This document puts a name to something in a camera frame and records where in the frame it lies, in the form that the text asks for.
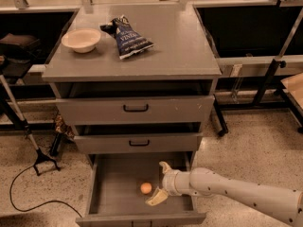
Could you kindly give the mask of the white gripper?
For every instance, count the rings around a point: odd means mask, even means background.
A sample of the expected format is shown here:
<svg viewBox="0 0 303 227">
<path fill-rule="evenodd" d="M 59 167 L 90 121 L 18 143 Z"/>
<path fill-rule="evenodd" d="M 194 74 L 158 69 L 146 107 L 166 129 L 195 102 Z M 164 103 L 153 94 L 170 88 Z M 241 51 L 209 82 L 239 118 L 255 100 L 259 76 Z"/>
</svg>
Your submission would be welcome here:
<svg viewBox="0 0 303 227">
<path fill-rule="evenodd" d="M 161 161 L 159 165 L 162 167 L 164 174 L 162 180 L 163 188 L 157 187 L 152 196 L 148 198 L 145 203 L 149 206 L 156 206 L 165 201 L 168 196 L 181 196 L 190 194 L 189 172 L 172 170 L 170 165 Z"/>
</svg>

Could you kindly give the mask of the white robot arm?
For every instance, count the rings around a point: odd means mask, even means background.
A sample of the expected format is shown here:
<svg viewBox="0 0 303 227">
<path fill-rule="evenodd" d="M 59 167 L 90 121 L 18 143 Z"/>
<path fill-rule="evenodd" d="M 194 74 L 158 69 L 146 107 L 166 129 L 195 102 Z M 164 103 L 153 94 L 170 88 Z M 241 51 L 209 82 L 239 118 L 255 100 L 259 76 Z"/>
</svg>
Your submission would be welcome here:
<svg viewBox="0 0 303 227">
<path fill-rule="evenodd" d="M 291 227 L 303 227 L 302 191 L 229 179 L 203 167 L 181 171 L 164 161 L 159 165 L 162 187 L 156 187 L 146 200 L 149 206 L 156 206 L 169 196 L 222 195 Z"/>
</svg>

